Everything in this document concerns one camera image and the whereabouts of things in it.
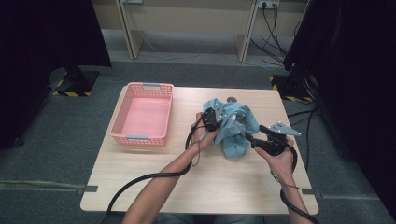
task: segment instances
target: blue cloth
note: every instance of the blue cloth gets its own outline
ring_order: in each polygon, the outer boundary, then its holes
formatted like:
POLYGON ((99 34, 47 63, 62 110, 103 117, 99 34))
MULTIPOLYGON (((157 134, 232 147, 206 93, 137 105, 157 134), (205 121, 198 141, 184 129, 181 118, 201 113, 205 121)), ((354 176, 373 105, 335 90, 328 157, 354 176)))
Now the blue cloth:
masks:
POLYGON ((257 120, 248 106, 237 102, 224 104, 216 98, 204 103, 204 111, 209 107, 215 108, 215 105, 222 109, 226 117, 221 123, 219 135, 216 136, 213 144, 223 142, 223 151, 227 159, 243 156, 249 147, 249 141, 243 133, 256 133, 259 130, 257 120))

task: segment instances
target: wire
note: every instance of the wire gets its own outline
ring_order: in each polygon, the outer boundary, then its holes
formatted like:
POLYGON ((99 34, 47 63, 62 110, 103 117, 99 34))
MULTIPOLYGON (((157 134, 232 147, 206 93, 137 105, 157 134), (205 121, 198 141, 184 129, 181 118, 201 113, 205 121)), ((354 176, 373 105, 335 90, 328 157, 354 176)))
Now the wire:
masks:
MULTIPOLYGON (((198 127, 198 124, 199 124, 199 122, 202 120, 202 118, 203 118, 203 117, 201 116, 201 117, 196 121, 196 123, 194 124, 194 126, 191 127, 190 133, 189 133, 189 135, 188 135, 188 137, 187 137, 187 140, 186 140, 185 149, 189 148, 190 145, 195 144, 195 142, 194 142, 194 143, 191 143, 191 138, 192 138, 192 135, 194 134, 195 130, 196 130, 197 128, 201 128, 201 127, 198 127)), ((189 165, 188 165, 184 170, 182 170, 182 171, 180 171, 180 172, 173 172, 173 173, 154 173, 154 174, 149 174, 149 175, 142 175, 142 176, 140 176, 140 177, 138 177, 138 178, 136 178, 136 179, 133 179, 132 181, 130 181, 130 182, 128 182, 126 185, 124 185, 121 189, 119 189, 119 191, 117 191, 117 193, 113 196, 113 198, 111 199, 110 204, 108 205, 108 208, 107 208, 107 210, 106 210, 106 214, 107 214, 107 215, 110 215, 110 214, 117 214, 117 212, 111 211, 111 209, 112 209, 114 203, 115 203, 116 200, 120 197, 120 195, 121 195, 125 190, 127 190, 129 187, 131 187, 132 185, 134 185, 134 184, 136 184, 136 183, 138 183, 138 182, 140 182, 140 181, 143 181, 143 180, 146 180, 146 179, 151 179, 151 178, 173 177, 173 176, 181 176, 181 175, 184 175, 184 174, 186 174, 186 173, 189 172, 189 170, 190 170, 190 168, 191 168, 191 165, 192 165, 192 162, 190 162, 189 165)))
POLYGON ((306 120, 306 119, 309 119, 309 117, 308 118, 305 118, 305 119, 300 119, 299 121, 296 121, 296 122, 294 122, 294 123, 292 123, 291 125, 296 125, 296 124, 298 124, 298 123, 301 123, 301 122, 303 122, 304 120, 306 120))
POLYGON ((265 7, 262 10, 262 15, 264 16, 265 19, 265 23, 267 24, 268 30, 270 31, 270 36, 268 37, 268 39, 266 40, 266 43, 268 43, 269 39, 272 37, 274 42, 277 45, 277 48, 279 49, 280 54, 285 57, 285 54, 287 54, 288 52, 285 51, 279 44, 278 38, 277 38, 277 29, 276 29, 276 21, 277 21, 277 5, 275 5, 275 10, 274 10, 274 25, 273 28, 271 29, 271 26, 267 20, 267 17, 265 16, 265 7))
POLYGON ((302 104, 302 105, 311 105, 314 103, 312 100, 303 101, 298 98, 296 98, 296 102, 298 102, 299 104, 302 104))
POLYGON ((273 44, 271 44, 271 43, 269 42, 269 38, 270 38, 271 36, 268 37, 267 39, 265 39, 264 36, 262 36, 262 35, 260 35, 260 36, 262 37, 262 40, 265 41, 265 44, 266 44, 266 45, 269 45, 269 46, 273 47, 274 49, 279 50, 279 47, 274 46, 273 44))
POLYGON ((294 28, 294 37, 296 37, 296 35, 297 35, 297 28, 300 25, 300 23, 301 23, 301 21, 298 21, 296 27, 294 28))
POLYGON ((312 119, 314 113, 315 113, 317 110, 318 110, 318 108, 316 107, 314 110, 312 110, 311 114, 309 114, 308 124, 306 125, 306 134, 305 134, 305 141, 306 141, 305 170, 306 170, 306 171, 308 171, 309 152, 310 152, 310 148, 309 148, 309 139, 308 139, 308 135, 309 135, 309 125, 311 124, 311 119, 312 119))
POLYGON ((265 52, 268 56, 270 56, 271 58, 273 58, 275 61, 279 62, 279 63, 269 63, 269 62, 267 62, 267 61, 264 60, 263 55, 262 55, 262 60, 263 60, 265 63, 274 64, 274 65, 281 66, 281 67, 284 66, 284 65, 282 64, 282 61, 281 61, 280 59, 278 59, 278 58, 275 56, 275 54, 271 53, 270 51, 268 51, 268 50, 266 50, 266 49, 264 49, 264 48, 262 48, 262 47, 260 47, 258 44, 256 44, 256 42, 254 42, 254 40, 253 40, 252 38, 250 38, 250 41, 251 41, 258 49, 260 49, 260 50, 262 51, 262 53, 265 52))
POLYGON ((305 110, 305 111, 296 112, 294 114, 288 115, 288 118, 291 118, 291 117, 294 117, 294 116, 297 116, 297 115, 311 113, 313 110, 305 110))
MULTIPOLYGON (((292 155, 293 155, 293 161, 292 161, 292 165, 291 165, 291 171, 294 173, 294 170, 295 170, 296 165, 297 165, 297 158, 298 158, 297 151, 295 150, 294 147, 292 147, 292 146, 290 146, 290 145, 288 145, 288 144, 286 144, 286 145, 287 145, 287 147, 290 149, 290 151, 291 151, 291 153, 292 153, 292 155)), ((276 176, 275 176, 274 174, 272 174, 272 175, 273 175, 274 179, 275 179, 276 181, 278 181, 277 178, 276 178, 276 176)), ((283 192, 283 189, 280 190, 280 199, 282 200, 282 202, 283 202, 289 209, 291 209, 292 211, 294 211, 294 212, 297 213, 298 215, 300 215, 300 216, 302 216, 302 217, 304 217, 304 218, 306 218, 306 219, 312 221, 312 222, 315 223, 315 224, 319 224, 319 222, 318 222, 314 217, 312 217, 311 215, 307 214, 306 212, 304 212, 304 211, 301 210, 300 208, 298 208, 298 207, 294 206, 292 203, 290 203, 289 200, 288 200, 288 198, 286 198, 286 195, 285 195, 285 193, 283 192)))
MULTIPOLYGON (((231 59, 232 61, 235 61, 235 62, 237 62, 237 63, 243 63, 243 64, 247 64, 247 65, 251 65, 251 66, 262 67, 262 68, 264 68, 264 69, 266 69, 266 70, 268 70, 268 71, 276 70, 276 68, 270 68, 270 67, 263 66, 263 65, 260 65, 260 64, 239 62, 238 60, 233 59, 232 57, 230 57, 230 56, 228 56, 228 55, 226 55, 226 54, 224 54, 224 53, 217 53, 217 54, 194 54, 194 55, 186 56, 186 57, 183 57, 183 56, 164 57, 164 56, 161 55, 161 53, 160 53, 156 48, 154 48, 154 47, 149 43, 149 41, 148 41, 145 37, 143 37, 143 36, 140 34, 140 32, 137 32, 137 33, 140 35, 140 37, 143 38, 143 40, 148 44, 149 47, 151 47, 152 49, 155 50, 157 56, 160 57, 161 59, 164 59, 164 60, 191 59, 191 58, 203 57, 203 56, 220 55, 220 56, 224 56, 224 57, 226 57, 226 58, 228 58, 228 59, 231 59)), ((280 64, 275 64, 275 63, 269 63, 269 64, 274 64, 274 65, 277 65, 277 66, 283 66, 283 64, 282 64, 282 65, 280 65, 280 64)))

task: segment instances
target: gray carpet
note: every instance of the gray carpet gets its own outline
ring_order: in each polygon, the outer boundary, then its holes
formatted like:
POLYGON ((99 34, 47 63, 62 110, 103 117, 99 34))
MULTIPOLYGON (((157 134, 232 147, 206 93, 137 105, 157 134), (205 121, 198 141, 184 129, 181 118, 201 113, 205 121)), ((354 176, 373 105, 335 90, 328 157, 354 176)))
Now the gray carpet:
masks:
MULTIPOLYGON (((271 89, 269 76, 284 74, 251 66, 172 63, 113 63, 100 70, 90 97, 49 96, 26 130, 25 145, 0 151, 0 223, 100 223, 104 213, 79 208, 78 190, 88 182, 120 90, 132 81, 175 86, 271 89)), ((64 71, 51 76, 57 85, 64 71)), ((288 114, 314 104, 283 101, 288 114)), ((296 123, 307 118, 290 118, 296 123)), ((302 133, 308 120, 292 127, 302 133)), ((320 115, 309 127, 307 141, 297 138, 308 175, 317 193, 320 223, 394 223, 353 161, 338 154, 320 115)), ((289 223, 286 216, 268 216, 266 223, 289 223)))

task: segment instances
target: pink basket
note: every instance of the pink basket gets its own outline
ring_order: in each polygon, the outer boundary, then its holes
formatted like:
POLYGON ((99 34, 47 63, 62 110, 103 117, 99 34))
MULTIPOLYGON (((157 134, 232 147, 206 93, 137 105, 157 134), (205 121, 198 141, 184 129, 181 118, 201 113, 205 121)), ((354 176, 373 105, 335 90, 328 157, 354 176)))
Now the pink basket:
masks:
POLYGON ((131 82, 110 135, 120 145, 163 147, 174 86, 131 82))

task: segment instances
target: electrical outlet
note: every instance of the electrical outlet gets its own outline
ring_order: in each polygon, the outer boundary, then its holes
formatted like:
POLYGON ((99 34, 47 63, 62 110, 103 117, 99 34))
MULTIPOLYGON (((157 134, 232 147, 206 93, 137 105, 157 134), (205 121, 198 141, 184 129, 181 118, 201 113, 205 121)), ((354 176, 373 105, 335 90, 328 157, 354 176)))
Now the electrical outlet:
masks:
POLYGON ((262 3, 263 2, 265 2, 266 4, 267 4, 267 6, 265 7, 265 9, 273 9, 273 8, 275 8, 275 7, 277 7, 277 8, 279 8, 279 3, 280 3, 280 0, 279 1, 266 1, 266 0, 261 0, 260 2, 259 2, 259 8, 262 8, 262 3))

